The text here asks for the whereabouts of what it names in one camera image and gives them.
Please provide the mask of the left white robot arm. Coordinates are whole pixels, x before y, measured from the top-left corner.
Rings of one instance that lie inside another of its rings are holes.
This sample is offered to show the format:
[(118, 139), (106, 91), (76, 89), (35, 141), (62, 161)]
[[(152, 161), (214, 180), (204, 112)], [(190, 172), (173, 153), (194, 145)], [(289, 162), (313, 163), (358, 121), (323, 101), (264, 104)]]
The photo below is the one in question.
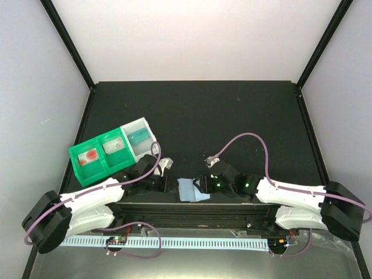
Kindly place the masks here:
[(57, 194), (48, 191), (22, 221), (25, 243), (46, 254), (69, 237), (91, 230), (120, 231), (125, 224), (118, 202), (149, 192), (167, 193), (178, 183), (169, 174), (170, 158), (145, 155), (135, 165), (87, 189)]

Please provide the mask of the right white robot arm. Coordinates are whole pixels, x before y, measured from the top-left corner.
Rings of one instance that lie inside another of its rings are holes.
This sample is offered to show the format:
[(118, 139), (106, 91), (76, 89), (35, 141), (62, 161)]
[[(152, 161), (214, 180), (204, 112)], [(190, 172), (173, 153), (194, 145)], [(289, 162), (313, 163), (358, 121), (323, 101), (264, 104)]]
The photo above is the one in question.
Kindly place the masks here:
[(241, 174), (219, 159), (211, 161), (209, 171), (193, 181), (201, 193), (222, 193), (246, 198), (252, 203), (279, 206), (275, 214), (264, 220), (268, 233), (309, 228), (326, 230), (350, 242), (360, 239), (364, 203), (338, 182), (331, 181), (326, 186), (284, 183), (255, 174)]

